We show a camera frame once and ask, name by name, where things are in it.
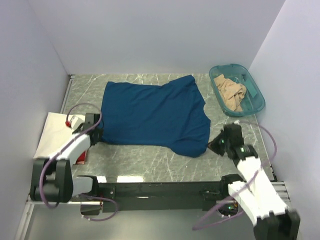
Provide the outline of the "blue t-shirt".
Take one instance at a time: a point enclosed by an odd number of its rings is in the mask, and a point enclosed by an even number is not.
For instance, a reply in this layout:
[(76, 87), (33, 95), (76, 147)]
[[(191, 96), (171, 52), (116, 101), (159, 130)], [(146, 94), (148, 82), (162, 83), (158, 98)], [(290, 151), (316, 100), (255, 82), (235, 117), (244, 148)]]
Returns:
[(163, 85), (109, 81), (101, 113), (101, 141), (114, 145), (161, 146), (175, 154), (204, 154), (211, 121), (196, 80), (186, 75)]

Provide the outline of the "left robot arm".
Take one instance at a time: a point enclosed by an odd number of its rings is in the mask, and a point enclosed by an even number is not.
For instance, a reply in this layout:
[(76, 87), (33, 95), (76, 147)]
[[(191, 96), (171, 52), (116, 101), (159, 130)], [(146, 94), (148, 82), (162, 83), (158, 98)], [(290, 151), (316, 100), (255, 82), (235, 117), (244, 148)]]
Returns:
[(32, 167), (29, 196), (49, 208), (67, 203), (82, 194), (88, 201), (100, 195), (94, 176), (73, 177), (72, 166), (80, 156), (97, 144), (103, 134), (99, 113), (47, 115)]

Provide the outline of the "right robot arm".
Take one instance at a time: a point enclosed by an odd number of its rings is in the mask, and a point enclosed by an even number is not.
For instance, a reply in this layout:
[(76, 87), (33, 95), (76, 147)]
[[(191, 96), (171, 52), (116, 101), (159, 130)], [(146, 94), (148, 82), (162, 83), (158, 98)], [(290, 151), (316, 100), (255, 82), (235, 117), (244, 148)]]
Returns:
[(216, 208), (228, 201), (236, 203), (252, 222), (257, 240), (298, 239), (301, 218), (276, 191), (255, 148), (245, 144), (242, 127), (236, 123), (224, 125), (208, 148), (221, 156), (227, 154), (240, 172), (221, 178), (219, 193), (224, 199)]

